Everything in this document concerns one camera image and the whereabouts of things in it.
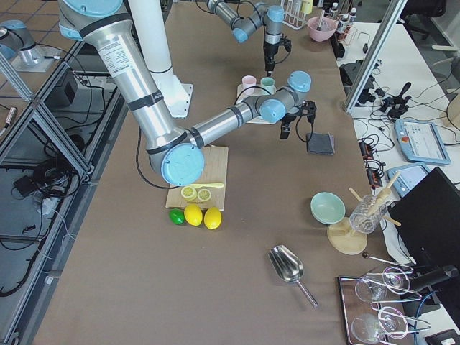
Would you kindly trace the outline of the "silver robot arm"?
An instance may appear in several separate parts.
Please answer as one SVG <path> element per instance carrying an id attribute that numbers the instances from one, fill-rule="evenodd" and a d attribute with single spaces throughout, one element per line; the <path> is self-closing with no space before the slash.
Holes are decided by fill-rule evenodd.
<path id="1" fill-rule="evenodd" d="M 175 124 L 172 109 L 188 93 L 172 72 L 158 1 L 60 1 L 58 6 L 62 35 L 96 48 L 146 137 L 152 169 L 172 185 L 199 179 L 205 166 L 203 146 L 255 117 L 281 120 L 304 103 L 311 87 L 311 77 L 295 71 L 276 93 L 248 96 L 183 129 Z"/>
<path id="2" fill-rule="evenodd" d="M 259 28 L 264 30 L 264 70 L 271 76 L 275 66 L 284 62 L 292 50 L 292 42 L 282 33 L 284 9 L 279 5 L 266 5 L 264 2 L 253 4 L 251 1 L 231 1 L 237 4 L 233 9 L 229 1 L 205 1 L 207 9 L 195 1 L 203 12 L 214 14 L 222 19 L 231 29 L 237 42 L 246 42 Z M 240 4 L 248 3 L 253 12 L 248 17 L 239 14 Z"/>

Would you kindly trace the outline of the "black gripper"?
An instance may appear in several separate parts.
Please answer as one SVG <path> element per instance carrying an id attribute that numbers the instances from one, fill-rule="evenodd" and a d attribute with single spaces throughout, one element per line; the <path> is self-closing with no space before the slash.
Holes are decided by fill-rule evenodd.
<path id="1" fill-rule="evenodd" d="M 305 116 L 307 121 L 314 124 L 316 118 L 316 103 L 314 101 L 304 101 L 300 106 L 296 106 L 289 110 L 281 120 L 283 126 L 288 126 L 296 117 Z"/>
<path id="2" fill-rule="evenodd" d="M 278 53 L 279 47 L 282 46 L 290 53 L 292 50 L 292 42 L 284 34 L 265 34 L 264 35 L 264 66 L 266 72 L 272 72 L 277 62 L 275 56 Z"/>

